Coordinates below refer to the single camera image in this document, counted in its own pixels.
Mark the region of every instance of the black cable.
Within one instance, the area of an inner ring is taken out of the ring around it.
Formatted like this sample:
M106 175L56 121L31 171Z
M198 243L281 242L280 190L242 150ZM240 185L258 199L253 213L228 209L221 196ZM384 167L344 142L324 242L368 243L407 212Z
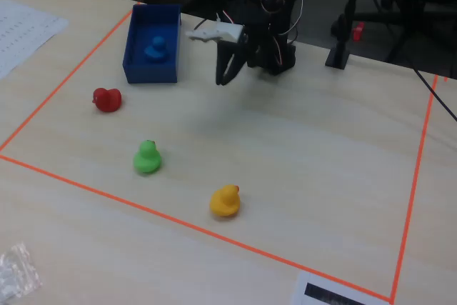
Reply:
M376 8L378 9L378 12L380 14L382 14L383 10L379 6L378 0L373 0L373 2L375 4ZM387 28L389 34L392 36L392 39L397 41L397 37L394 34L394 32L392 31L392 28L387 23L385 23L385 25L386 25L386 28ZM414 66L414 63L411 60L411 58L409 57L409 55L406 52L403 52L403 55L406 57L406 60L410 64L411 68L414 70L414 72L417 74L417 76L421 79L421 81L427 86L428 90L433 94L433 96L436 98L436 100L438 100L439 103L441 104L441 106L452 116L454 121L457 121L457 116L447 107L447 105L444 103L444 101L441 100L441 98L438 96L438 94L436 94L436 92L431 88L430 84L424 79L422 74L419 73L419 70Z
M197 25L195 25L194 30L197 30L197 29L200 27L200 25L202 25L205 21L206 21L206 19L203 19L200 23L198 23Z

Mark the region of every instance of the yellow rubber duck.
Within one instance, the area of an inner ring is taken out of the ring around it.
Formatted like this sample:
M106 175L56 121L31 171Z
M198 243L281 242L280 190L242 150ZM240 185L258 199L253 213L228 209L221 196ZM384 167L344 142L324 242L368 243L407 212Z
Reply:
M240 209L240 188L235 185L227 185L214 192L209 202L209 208L218 216L231 216Z

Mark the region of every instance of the rubber duck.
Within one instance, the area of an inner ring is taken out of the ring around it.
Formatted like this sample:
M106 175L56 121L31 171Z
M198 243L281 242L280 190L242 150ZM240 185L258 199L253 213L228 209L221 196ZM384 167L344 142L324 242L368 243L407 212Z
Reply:
M121 107L122 96L118 89L96 89L92 101L103 112L114 112Z
M214 192L209 202L209 208L218 216L231 216L240 209L240 188L235 185L227 185Z
M152 173L156 171L162 162L160 153L157 151L156 142L143 141L134 157L134 167L141 173Z
M162 36L155 36L152 44L144 49L146 57L152 62L163 62L169 54L166 50L166 42Z

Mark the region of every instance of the blue rubber duck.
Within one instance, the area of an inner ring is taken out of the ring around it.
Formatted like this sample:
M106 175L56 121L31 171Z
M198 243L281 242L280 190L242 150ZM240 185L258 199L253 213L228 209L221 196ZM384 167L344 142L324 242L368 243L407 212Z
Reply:
M152 44L150 46L147 46L146 49L144 49L144 53L149 61L165 61L169 57L169 54L166 50L165 38L162 36L155 36L152 39Z

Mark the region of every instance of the red rubber duck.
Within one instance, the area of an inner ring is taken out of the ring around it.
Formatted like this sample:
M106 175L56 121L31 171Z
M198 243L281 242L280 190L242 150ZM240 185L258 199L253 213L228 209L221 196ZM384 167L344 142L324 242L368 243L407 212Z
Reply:
M114 112L121 107L121 92L118 89L96 89L92 102L100 111Z

